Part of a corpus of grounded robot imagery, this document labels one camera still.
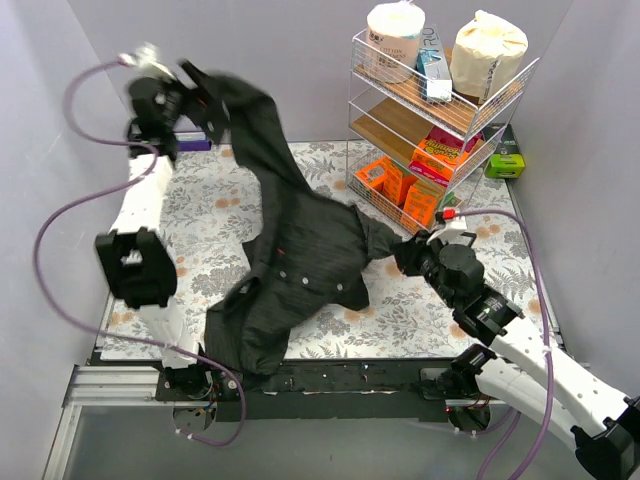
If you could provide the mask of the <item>black pinstriped shirt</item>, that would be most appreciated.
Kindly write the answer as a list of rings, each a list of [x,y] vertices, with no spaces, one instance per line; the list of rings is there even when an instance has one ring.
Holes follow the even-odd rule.
[[[236,163],[260,185],[262,229],[242,248],[249,269],[206,312],[207,356],[225,367],[269,376],[291,330],[328,304],[368,307],[362,273],[402,241],[355,205],[321,195],[300,171],[274,99],[245,80],[180,63],[195,86],[187,116],[230,133]]]

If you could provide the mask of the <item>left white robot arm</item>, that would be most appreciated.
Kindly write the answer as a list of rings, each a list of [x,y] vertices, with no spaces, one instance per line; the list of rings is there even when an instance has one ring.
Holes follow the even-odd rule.
[[[128,86],[134,111],[127,189],[119,214],[95,248],[111,295],[124,302],[146,325],[162,350],[165,369],[182,370],[178,387],[193,400],[213,386],[211,373],[195,365],[199,345],[179,313],[176,266],[161,239],[163,201],[174,174],[178,141],[173,132],[185,88],[176,80],[141,77]]]

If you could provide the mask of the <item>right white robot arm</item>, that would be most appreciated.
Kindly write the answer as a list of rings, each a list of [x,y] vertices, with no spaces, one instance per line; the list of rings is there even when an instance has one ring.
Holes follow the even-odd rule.
[[[537,421],[573,448],[595,479],[628,479],[638,470],[638,398],[551,346],[518,306],[485,282],[470,246],[421,231],[396,245],[393,255],[399,270],[423,278],[476,341],[449,370],[460,395],[485,393]]]

